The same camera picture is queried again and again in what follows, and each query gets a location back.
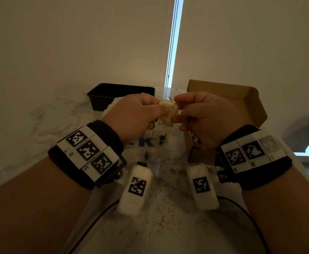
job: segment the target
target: wristband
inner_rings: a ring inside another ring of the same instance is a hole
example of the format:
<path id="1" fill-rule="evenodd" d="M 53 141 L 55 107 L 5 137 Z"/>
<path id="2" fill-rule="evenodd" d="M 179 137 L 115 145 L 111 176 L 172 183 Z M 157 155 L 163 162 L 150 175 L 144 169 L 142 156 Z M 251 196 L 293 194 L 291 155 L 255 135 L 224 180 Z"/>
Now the wristband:
<path id="1" fill-rule="evenodd" d="M 116 132 L 97 120 L 66 134 L 48 155 L 72 180 L 92 190 L 111 182 L 127 164 L 123 150 Z"/>
<path id="2" fill-rule="evenodd" d="M 250 125 L 231 134 L 216 150 L 215 165 L 225 169 L 218 173 L 219 181 L 238 182 L 243 190 L 265 185 L 292 166 L 292 159 L 270 134 Z"/>

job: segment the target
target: black tray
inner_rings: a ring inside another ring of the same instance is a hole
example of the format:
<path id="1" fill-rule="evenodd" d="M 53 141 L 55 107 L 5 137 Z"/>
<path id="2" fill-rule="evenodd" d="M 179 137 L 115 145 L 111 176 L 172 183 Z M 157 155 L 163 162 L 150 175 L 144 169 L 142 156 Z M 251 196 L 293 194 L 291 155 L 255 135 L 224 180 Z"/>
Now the black tray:
<path id="1" fill-rule="evenodd" d="M 148 93 L 155 96 L 155 88 L 101 83 L 86 95 L 90 98 L 93 110 L 104 111 L 113 102 L 114 98 L 124 97 L 134 93 Z"/>

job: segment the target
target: forearm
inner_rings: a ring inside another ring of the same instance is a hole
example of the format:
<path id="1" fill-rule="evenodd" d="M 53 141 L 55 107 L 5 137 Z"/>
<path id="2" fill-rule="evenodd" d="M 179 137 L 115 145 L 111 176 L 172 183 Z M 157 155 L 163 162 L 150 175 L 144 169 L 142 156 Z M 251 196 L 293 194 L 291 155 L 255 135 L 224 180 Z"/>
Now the forearm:
<path id="1" fill-rule="evenodd" d="M 272 253 L 309 253 L 309 182 L 295 168 L 242 194 Z"/>
<path id="2" fill-rule="evenodd" d="M 0 253 L 59 253 L 89 197 L 49 158 L 0 186 Z"/>

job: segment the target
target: open cardboard box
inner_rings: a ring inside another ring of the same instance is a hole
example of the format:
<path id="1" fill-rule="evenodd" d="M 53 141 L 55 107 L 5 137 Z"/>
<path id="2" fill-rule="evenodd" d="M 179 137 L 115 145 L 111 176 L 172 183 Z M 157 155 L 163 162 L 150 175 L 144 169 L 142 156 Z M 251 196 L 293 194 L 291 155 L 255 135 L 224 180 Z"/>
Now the open cardboard box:
<path id="1" fill-rule="evenodd" d="M 234 104 L 244 115 L 247 124 L 260 127 L 267 114 L 259 99 L 259 92 L 252 86 L 240 86 L 215 82 L 189 80 L 188 92 L 209 92 L 222 96 Z M 186 152 L 189 162 L 214 165 L 215 151 L 203 150 L 194 143 L 191 132 L 184 132 Z"/>

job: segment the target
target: white marble countertop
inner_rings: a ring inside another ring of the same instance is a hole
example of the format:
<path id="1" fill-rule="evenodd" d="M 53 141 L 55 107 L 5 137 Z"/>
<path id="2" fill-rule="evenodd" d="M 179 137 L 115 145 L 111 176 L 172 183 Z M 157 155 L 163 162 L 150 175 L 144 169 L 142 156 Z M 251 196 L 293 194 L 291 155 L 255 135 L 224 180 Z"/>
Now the white marble countertop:
<path id="1" fill-rule="evenodd" d="M 179 92 L 173 89 L 171 97 Z M 0 135 L 0 184 L 45 157 L 59 136 L 94 117 L 97 114 L 84 93 L 56 99 L 32 111 L 20 128 Z M 145 151 L 126 149 L 123 156 L 128 161 L 127 168 L 145 161 Z M 218 210 L 209 212 L 196 209 L 186 175 L 189 164 L 183 133 L 177 126 L 166 143 L 152 147 L 146 162 L 154 171 L 154 179 L 141 214 L 131 218 L 112 208 L 76 253 L 264 253 L 254 227 L 232 204 L 221 201 Z M 215 185 L 215 189 L 217 195 L 245 207 L 239 185 L 225 183 Z M 100 212 L 120 198 L 122 190 L 118 183 L 93 190 L 64 253 Z"/>

